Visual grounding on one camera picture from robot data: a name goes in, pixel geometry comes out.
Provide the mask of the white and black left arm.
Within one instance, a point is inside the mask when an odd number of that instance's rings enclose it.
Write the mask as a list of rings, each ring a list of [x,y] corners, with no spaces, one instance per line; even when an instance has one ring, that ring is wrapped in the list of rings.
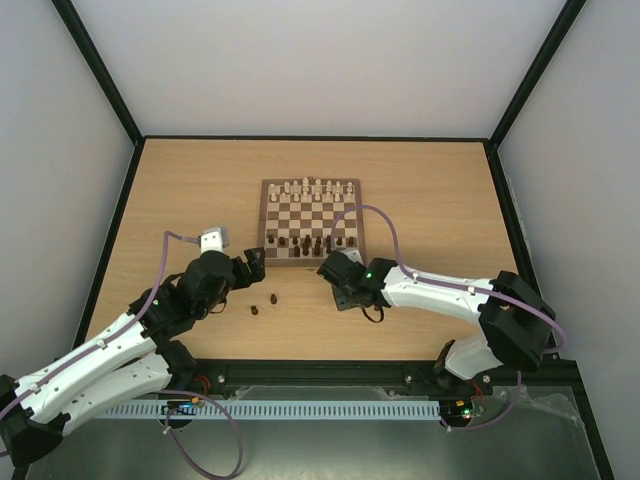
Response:
[[[228,294],[265,277],[265,251],[231,258],[202,253],[186,270],[143,292],[111,325],[52,364],[1,378],[1,440],[14,467],[51,453],[63,438],[109,408],[166,388],[183,390],[196,361],[179,335]]]

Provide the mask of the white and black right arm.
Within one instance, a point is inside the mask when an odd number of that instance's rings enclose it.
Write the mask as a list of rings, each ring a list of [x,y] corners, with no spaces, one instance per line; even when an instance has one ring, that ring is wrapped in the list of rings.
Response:
[[[317,274],[333,289],[339,309],[414,308],[458,318],[479,332],[442,348],[428,381],[460,390],[488,370],[536,371],[547,354],[555,313],[519,275],[463,279],[411,270],[391,259],[361,262],[355,250],[334,251]]]

